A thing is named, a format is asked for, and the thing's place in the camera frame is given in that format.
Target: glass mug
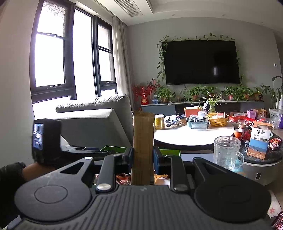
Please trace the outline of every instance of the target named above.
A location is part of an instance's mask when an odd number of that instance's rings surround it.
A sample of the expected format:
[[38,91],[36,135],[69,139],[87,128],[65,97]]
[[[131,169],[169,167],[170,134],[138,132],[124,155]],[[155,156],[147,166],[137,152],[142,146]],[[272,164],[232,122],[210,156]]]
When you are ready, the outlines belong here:
[[[237,170],[244,163],[244,155],[239,152],[241,141],[236,137],[222,136],[214,140],[213,163],[228,170]],[[237,158],[240,164],[235,167]]]

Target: orange cup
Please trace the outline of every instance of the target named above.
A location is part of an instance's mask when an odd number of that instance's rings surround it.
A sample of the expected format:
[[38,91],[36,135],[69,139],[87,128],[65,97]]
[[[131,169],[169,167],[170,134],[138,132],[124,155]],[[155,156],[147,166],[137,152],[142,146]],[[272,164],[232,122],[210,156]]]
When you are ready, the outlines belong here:
[[234,130],[234,136],[238,139],[240,139],[242,137],[242,131],[239,129],[235,129]]

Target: television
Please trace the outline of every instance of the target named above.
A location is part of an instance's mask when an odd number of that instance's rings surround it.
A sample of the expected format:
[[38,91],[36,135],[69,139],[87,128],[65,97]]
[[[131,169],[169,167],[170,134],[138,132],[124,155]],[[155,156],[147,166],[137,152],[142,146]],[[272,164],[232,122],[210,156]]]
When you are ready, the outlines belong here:
[[167,44],[167,85],[240,83],[235,42],[187,40]]

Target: tv cabinet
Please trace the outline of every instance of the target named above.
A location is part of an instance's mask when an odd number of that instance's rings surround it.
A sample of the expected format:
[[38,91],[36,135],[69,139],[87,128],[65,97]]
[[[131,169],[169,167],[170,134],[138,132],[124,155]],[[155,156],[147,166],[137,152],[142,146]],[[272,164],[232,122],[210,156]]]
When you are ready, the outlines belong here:
[[[247,112],[253,108],[264,108],[264,101],[220,101],[221,105],[215,105],[216,112]],[[199,105],[199,102],[173,102],[165,104],[142,105],[142,111],[155,114],[164,114],[165,116],[176,113],[184,114],[184,108]]]

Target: yellow canister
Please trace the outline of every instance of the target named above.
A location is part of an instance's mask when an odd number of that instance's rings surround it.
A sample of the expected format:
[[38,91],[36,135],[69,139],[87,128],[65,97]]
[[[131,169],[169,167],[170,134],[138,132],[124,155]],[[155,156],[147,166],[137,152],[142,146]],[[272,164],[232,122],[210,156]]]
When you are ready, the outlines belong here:
[[156,114],[154,123],[155,123],[156,130],[164,129],[164,127],[165,127],[165,125],[164,125],[164,115],[163,114]]

